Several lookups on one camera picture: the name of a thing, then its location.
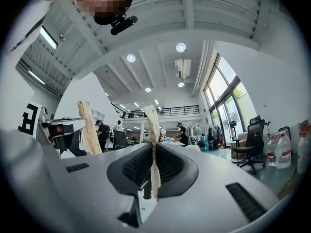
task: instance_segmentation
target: white shirt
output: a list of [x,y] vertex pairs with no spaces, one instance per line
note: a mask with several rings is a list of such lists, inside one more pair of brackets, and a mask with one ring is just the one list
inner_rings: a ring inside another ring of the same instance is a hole
[[118,125],[114,128],[114,130],[123,132],[123,128],[122,128],[121,124],[118,124]]
[[[17,71],[16,65],[39,36],[41,25],[26,39],[25,35],[47,14],[52,2],[31,0],[16,19],[3,48],[0,62],[0,127],[4,130],[17,130],[25,108],[34,95],[34,91]],[[21,41],[16,49],[10,51]]]

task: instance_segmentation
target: black shirt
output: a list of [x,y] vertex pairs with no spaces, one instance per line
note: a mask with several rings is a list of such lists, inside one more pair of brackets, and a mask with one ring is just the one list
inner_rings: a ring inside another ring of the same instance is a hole
[[102,132],[99,136],[98,136],[98,139],[100,141],[106,141],[109,137],[109,131],[107,129],[107,126],[102,124],[99,129],[98,129],[98,132]]

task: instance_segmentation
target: mesh chair back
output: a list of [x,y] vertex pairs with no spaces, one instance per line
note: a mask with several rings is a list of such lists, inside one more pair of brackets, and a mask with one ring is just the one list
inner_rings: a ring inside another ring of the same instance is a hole
[[256,123],[248,125],[247,140],[246,140],[247,147],[258,146],[259,148],[263,148],[264,142],[262,139],[262,134],[264,123],[265,123],[264,120],[260,120]]

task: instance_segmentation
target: desk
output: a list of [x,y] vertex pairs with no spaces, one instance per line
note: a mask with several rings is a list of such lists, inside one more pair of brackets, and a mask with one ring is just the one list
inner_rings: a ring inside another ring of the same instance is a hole
[[167,144],[172,144],[172,145],[176,145],[176,146],[184,146],[185,144],[181,143],[181,142],[165,142]]

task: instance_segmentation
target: water bottle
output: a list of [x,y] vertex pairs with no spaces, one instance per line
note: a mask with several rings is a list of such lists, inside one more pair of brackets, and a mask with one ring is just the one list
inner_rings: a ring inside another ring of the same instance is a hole
[[276,146],[276,167],[277,169],[287,168],[292,163],[292,145],[289,137],[282,133]]
[[276,166],[276,140],[274,136],[271,136],[268,143],[268,166]]
[[300,141],[298,143],[298,163],[297,172],[304,173],[308,167],[309,155],[309,139],[307,139],[307,132],[300,134]]

